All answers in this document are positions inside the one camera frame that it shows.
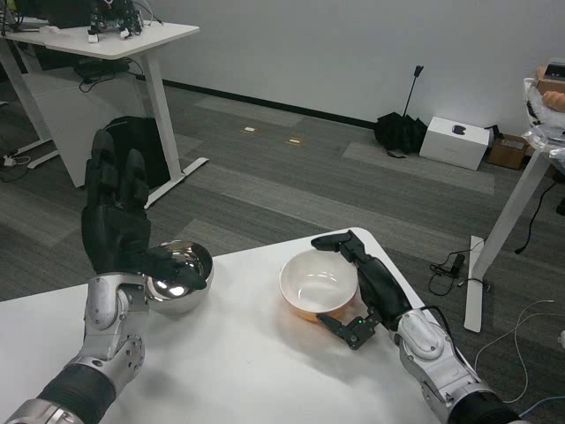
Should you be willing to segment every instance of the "cardboard box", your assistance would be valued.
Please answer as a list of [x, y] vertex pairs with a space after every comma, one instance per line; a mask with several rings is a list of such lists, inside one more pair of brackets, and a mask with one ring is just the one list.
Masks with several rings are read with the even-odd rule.
[[490, 132], [484, 128], [433, 117], [420, 156], [477, 170], [489, 138]]
[[538, 91], [544, 95], [547, 91], [556, 91], [557, 93], [565, 93], [565, 81], [557, 79], [546, 79], [547, 66], [538, 68]]
[[519, 170], [529, 147], [528, 142], [515, 135], [501, 134], [501, 137], [494, 141], [486, 161], [511, 170]]

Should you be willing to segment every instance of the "black umbrella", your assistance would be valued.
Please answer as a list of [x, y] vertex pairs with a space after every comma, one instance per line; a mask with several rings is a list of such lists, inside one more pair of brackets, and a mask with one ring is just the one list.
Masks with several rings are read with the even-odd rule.
[[396, 112], [389, 113], [384, 117], [380, 117], [374, 125], [374, 136], [384, 146], [389, 156], [399, 159], [404, 158], [404, 156], [390, 153], [389, 150], [400, 149], [408, 155], [409, 153], [417, 153], [422, 148], [427, 126], [419, 119], [412, 119], [406, 115], [406, 112], [408, 111], [416, 79], [420, 76], [423, 69], [424, 66], [416, 66], [414, 81], [412, 82], [412, 88], [403, 115], [400, 116]]

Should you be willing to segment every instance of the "black baseboard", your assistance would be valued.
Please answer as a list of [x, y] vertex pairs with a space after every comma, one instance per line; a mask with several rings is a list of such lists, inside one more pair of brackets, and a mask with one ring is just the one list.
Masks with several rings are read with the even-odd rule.
[[[145, 78], [142, 76], [138, 77], [138, 79], [145, 80]], [[226, 91], [214, 90], [212, 88], [191, 86], [190, 84], [170, 81], [168, 79], [164, 79], [162, 83], [165, 86], [181, 88], [183, 90], [194, 91], [196, 93], [202, 93], [204, 95], [215, 95], [216, 97], [222, 97], [224, 99], [237, 100], [238, 102], [246, 102], [250, 104], [256, 104], [258, 106], [265, 106], [271, 109], [284, 110], [287, 112], [297, 113], [299, 115], [305, 115], [307, 117], [319, 117], [321, 119], [326, 119], [328, 121], [339, 122], [347, 125], [360, 126], [361, 128], [373, 129], [374, 126], [374, 122], [365, 121], [363, 119], [356, 119], [354, 117], [344, 117], [342, 115], [336, 115], [334, 113], [301, 108], [298, 106], [292, 106], [290, 104], [285, 104], [285, 103], [271, 102], [269, 100], [257, 99], [255, 97], [249, 97], [247, 95], [235, 95], [233, 93], [228, 93]]]

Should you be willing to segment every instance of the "power adapter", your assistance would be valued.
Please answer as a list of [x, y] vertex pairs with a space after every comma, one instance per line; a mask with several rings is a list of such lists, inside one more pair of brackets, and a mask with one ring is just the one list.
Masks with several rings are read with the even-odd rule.
[[[455, 282], [456, 278], [459, 278], [459, 274], [461, 273], [461, 268], [465, 264], [465, 256], [462, 255], [462, 254], [458, 254], [456, 256], [456, 259], [453, 261], [453, 265], [451, 266], [450, 270], [443, 268], [443, 265], [448, 263], [449, 257], [452, 254], [449, 254], [447, 260], [445, 262], [443, 262], [442, 264], [433, 263], [433, 264], [430, 265], [430, 269], [432, 270], [433, 275], [430, 278], [430, 281], [428, 281], [428, 283], [427, 283], [427, 288], [431, 293], [435, 294], [436, 296], [447, 296], [451, 292], [451, 289], [453, 288], [453, 283]], [[432, 281], [437, 276], [448, 276], [448, 277], [451, 278], [451, 284], [449, 285], [449, 287], [446, 291], [437, 292], [437, 291], [434, 291], [432, 289]]]
[[16, 160], [15, 160], [14, 158], [12, 158], [12, 157], [9, 157], [9, 156], [4, 156], [4, 157], [2, 158], [2, 161], [3, 161], [3, 162], [0, 163], [0, 164], [3, 165], [3, 166], [5, 166], [5, 167], [7, 167], [7, 168], [10, 168], [10, 167], [16, 165]]

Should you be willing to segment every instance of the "gray carpet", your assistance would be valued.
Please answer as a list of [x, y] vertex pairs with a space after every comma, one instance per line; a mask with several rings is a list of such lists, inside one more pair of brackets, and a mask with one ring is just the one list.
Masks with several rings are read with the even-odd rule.
[[[483, 331], [476, 335], [463, 329], [465, 289], [442, 298], [427, 290], [429, 263], [468, 248], [471, 234], [488, 235], [519, 171], [483, 163], [471, 172], [417, 157], [396, 160], [375, 147], [365, 129], [173, 88], [167, 95], [182, 162], [206, 156], [211, 163], [149, 210], [155, 244], [193, 239], [218, 255], [348, 226], [367, 228], [423, 301], [444, 310], [470, 360], [536, 300], [557, 303], [532, 312], [565, 314], [565, 218], [554, 212], [565, 196], [563, 185], [547, 195], [531, 245], [517, 256], [513, 250], [523, 244], [539, 195], [551, 183], [543, 181], [488, 271], [492, 289], [485, 296]], [[15, 148], [34, 140], [6, 83], [0, 99], [11, 101], [0, 109], [4, 144]], [[247, 126], [256, 132], [242, 131]], [[290, 138], [302, 143], [289, 144]], [[0, 185], [0, 201], [0, 300], [82, 284], [91, 276], [79, 228], [85, 193], [73, 188], [59, 158]], [[438, 280], [437, 290], [448, 283]], [[557, 343], [564, 329], [562, 317], [536, 317], [520, 329], [530, 385], [513, 405], [517, 411], [541, 398], [565, 396], [565, 351]], [[512, 337], [487, 350], [478, 371], [505, 399], [524, 385]], [[530, 420], [563, 422], [564, 414], [565, 402], [558, 401]]]

